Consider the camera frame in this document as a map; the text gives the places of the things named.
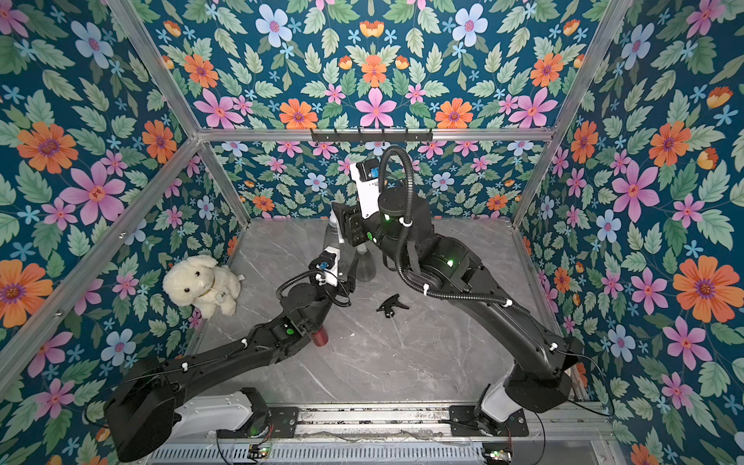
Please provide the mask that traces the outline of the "grey translucent spray bottle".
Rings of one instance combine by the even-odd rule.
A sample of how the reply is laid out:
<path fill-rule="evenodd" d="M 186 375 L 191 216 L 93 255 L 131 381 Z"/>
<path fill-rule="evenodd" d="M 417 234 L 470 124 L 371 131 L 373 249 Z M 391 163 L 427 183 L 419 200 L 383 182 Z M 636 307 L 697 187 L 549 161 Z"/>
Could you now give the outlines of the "grey translucent spray bottle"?
<path fill-rule="evenodd" d="M 363 244 L 356 248 L 356 278 L 358 281 L 367 283 L 375 279 L 377 274 L 375 259 L 370 250 Z"/>

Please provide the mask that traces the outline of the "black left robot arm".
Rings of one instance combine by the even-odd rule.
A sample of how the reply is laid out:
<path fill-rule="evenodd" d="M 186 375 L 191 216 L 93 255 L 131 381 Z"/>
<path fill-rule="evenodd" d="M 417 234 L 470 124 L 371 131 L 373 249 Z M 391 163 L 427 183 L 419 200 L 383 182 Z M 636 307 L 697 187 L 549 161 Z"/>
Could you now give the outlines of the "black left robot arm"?
<path fill-rule="evenodd" d="M 308 271 L 276 292 L 282 310 L 255 325 L 238 341 L 210 351 L 165 360 L 152 356 L 133 365 L 105 405 L 105 420 L 122 462 L 134 462 L 160 448 L 183 424 L 179 408 L 199 394 L 242 373 L 276 364 L 309 343 L 329 341 L 324 321 L 333 306 L 347 307 L 356 288 L 358 257 L 332 270 L 325 252 Z"/>

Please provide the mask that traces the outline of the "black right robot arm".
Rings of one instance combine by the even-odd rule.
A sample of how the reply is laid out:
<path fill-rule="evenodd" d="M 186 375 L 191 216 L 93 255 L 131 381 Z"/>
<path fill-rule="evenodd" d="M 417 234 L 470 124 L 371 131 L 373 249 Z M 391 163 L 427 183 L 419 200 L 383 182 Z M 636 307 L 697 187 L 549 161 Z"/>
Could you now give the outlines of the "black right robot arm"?
<path fill-rule="evenodd" d="M 488 386 L 475 408 L 477 428 L 507 422 L 520 410 L 544 414 L 570 399 L 568 374 L 583 346 L 539 323 L 498 284 L 461 240 L 436 232 L 428 203 L 415 192 L 408 153 L 390 146 L 380 159 L 350 168 L 358 203 L 332 207 L 342 241 L 371 244 L 413 291 L 464 311 L 513 356 L 513 368 Z"/>

